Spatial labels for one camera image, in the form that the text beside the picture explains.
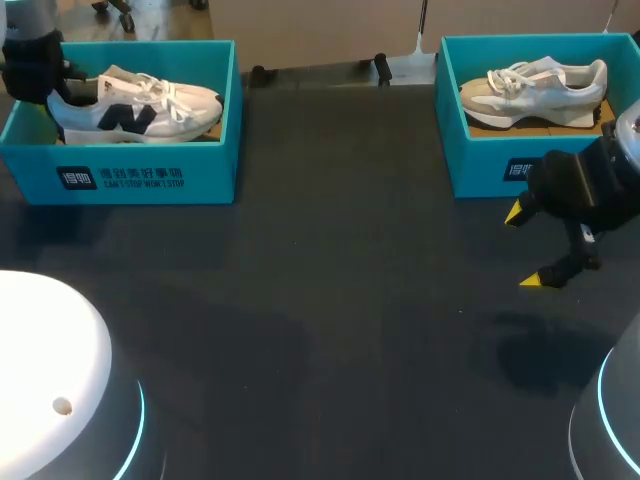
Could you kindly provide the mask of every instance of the blue box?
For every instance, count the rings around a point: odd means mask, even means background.
[[[640,50],[628,34],[444,37],[436,75],[436,113],[456,197],[516,196],[526,189],[526,183],[505,180],[510,161],[526,163],[556,149],[577,153],[597,138],[471,137],[458,86],[485,77],[488,70],[546,56],[568,65],[604,60],[609,77],[607,98],[616,115],[640,98]]]
[[[225,204],[233,202],[242,88],[231,41],[67,43],[66,57],[89,77],[112,64],[131,72],[212,88],[225,99],[219,142],[56,145],[42,107],[16,102],[0,153],[36,205]],[[63,183],[64,174],[91,183]]]

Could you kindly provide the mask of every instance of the box logo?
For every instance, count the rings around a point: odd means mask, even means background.
[[[89,167],[56,168],[62,185],[67,190],[97,190],[98,186]]]
[[[507,163],[502,181],[504,182],[526,182],[527,173],[538,158],[512,158]]]

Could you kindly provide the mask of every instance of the white sneaker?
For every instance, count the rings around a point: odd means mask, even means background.
[[[607,91],[607,65],[561,65],[551,57],[490,70],[462,85],[464,111],[493,127],[509,128],[525,117],[568,127],[593,127],[593,111]]]
[[[69,105],[56,91],[47,100],[68,145],[187,142],[209,131],[223,110],[222,97],[213,90],[116,66],[98,78],[68,85],[72,98],[84,98],[80,104],[86,106]]]

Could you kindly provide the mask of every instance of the black tabletop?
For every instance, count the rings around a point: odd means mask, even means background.
[[[640,224],[563,291],[518,283],[561,225],[456,201],[432,87],[248,95],[235,205],[28,208],[0,268],[103,314],[167,480],[571,479],[571,408],[637,313]]]

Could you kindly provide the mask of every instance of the shoe sole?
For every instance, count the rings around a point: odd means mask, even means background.
[[[67,145],[96,145],[101,143],[147,143],[147,144],[169,144],[185,143],[204,135],[218,123],[218,120],[207,124],[196,130],[183,132],[170,137],[149,137],[139,133],[125,132],[123,130],[99,130],[82,131],[64,129],[64,140]]]
[[[577,109],[577,110],[547,110],[538,113],[523,113],[512,117],[498,117],[487,115],[485,113],[474,112],[473,110],[464,109],[470,117],[475,118],[479,122],[496,128],[511,128],[516,122],[526,117],[537,117],[547,120],[556,125],[573,128],[592,128],[595,125],[593,118],[593,110]]]

